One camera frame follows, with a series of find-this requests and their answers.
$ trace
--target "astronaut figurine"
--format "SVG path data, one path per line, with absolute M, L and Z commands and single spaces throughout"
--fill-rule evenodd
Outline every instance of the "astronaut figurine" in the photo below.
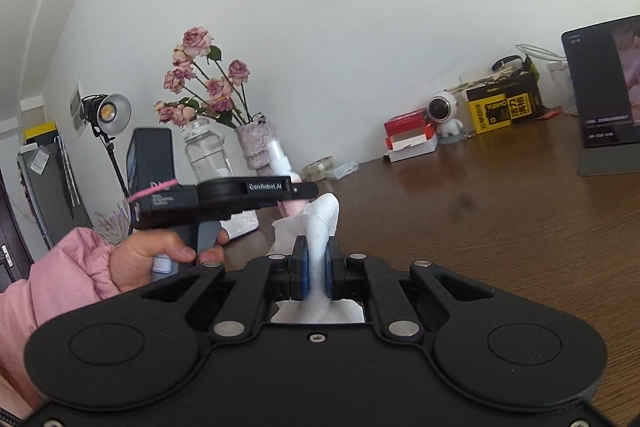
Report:
M 458 102 L 448 91 L 437 92 L 427 104 L 429 118 L 438 124 L 438 142 L 447 144 L 462 140 L 462 122 L 454 118 L 458 113 Z

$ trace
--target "wood grain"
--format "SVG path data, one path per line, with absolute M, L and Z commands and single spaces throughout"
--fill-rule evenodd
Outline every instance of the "wood grain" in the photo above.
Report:
M 580 178 L 579 152 L 577 121 L 558 116 L 319 185 L 340 201 L 343 252 L 428 259 L 592 324 L 609 351 L 594 404 L 626 425 L 640 413 L 640 174 Z M 258 215 L 229 268 L 273 242 L 277 211 Z

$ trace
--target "braided black cord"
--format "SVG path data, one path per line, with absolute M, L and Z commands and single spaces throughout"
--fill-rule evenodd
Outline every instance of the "braided black cord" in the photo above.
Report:
M 14 416 L 2 407 L 0 407 L 0 421 L 6 423 L 7 425 L 11 425 L 12 427 L 22 422 L 20 418 Z

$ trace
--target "textured pink vase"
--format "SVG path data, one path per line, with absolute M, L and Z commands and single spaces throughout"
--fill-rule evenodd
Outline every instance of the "textured pink vase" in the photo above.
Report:
M 236 136 L 238 136 L 247 167 L 254 170 L 258 176 L 271 176 L 267 142 L 275 139 L 276 136 L 269 121 L 262 116 L 258 120 L 241 125 L 236 128 Z

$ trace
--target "finger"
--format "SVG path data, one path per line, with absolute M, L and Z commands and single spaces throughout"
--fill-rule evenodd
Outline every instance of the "finger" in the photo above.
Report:
M 140 257 L 155 257 L 166 254 L 174 261 L 189 263 L 196 257 L 196 253 L 171 230 L 145 230 L 127 239 L 127 245 Z
M 198 262 L 200 264 L 209 263 L 215 261 L 217 263 L 222 263 L 225 260 L 225 251 L 222 247 L 213 247 L 209 248 L 209 250 L 205 250 L 198 256 Z
M 218 245 L 226 245 L 229 242 L 229 233 L 222 229 L 218 232 L 218 237 L 216 238 L 216 243 Z

